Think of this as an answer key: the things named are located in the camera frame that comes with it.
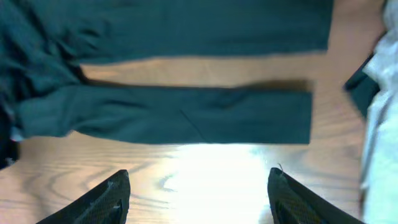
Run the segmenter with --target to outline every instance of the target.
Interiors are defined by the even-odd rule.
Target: wooden floor
[[[23,142],[22,159],[0,171],[0,223],[35,223],[119,169],[131,180],[128,223],[272,223],[267,176],[285,172],[360,217],[364,123],[342,91],[383,32],[382,0],[335,0],[327,54],[154,59],[85,66],[92,79],[140,85],[240,86],[314,83],[309,146],[147,146],[72,133]]]

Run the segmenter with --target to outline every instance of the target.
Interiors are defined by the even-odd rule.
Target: wood grain
[[[253,58],[155,58],[84,66],[89,78],[135,85],[240,86],[314,82],[309,146],[147,146],[72,133],[33,138],[0,171],[0,223],[35,223],[119,169],[131,180],[128,223],[272,223],[267,176],[285,172],[359,217],[364,122],[342,85],[383,32],[383,0],[336,0],[327,54]]]

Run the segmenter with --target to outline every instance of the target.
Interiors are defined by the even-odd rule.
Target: white cloth
[[[389,31],[364,68],[381,89],[368,108],[362,162],[369,224],[398,223],[398,0],[387,1],[384,22]]]

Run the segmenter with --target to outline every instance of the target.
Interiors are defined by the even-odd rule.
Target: pants
[[[76,130],[148,144],[308,143],[310,93],[95,86],[79,64],[326,50],[332,7],[333,0],[1,0],[0,92],[25,138]]]

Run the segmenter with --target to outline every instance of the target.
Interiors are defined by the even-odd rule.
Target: clothing
[[[74,129],[150,144],[308,143],[310,93],[94,86],[79,64],[326,50],[332,8],[332,0],[1,0],[1,91],[25,138]]]
[[[369,56],[344,85],[344,89],[349,93],[353,103],[364,118],[368,115],[368,107],[371,105],[374,96],[380,91],[379,85],[363,72],[363,68],[372,57],[373,55]]]

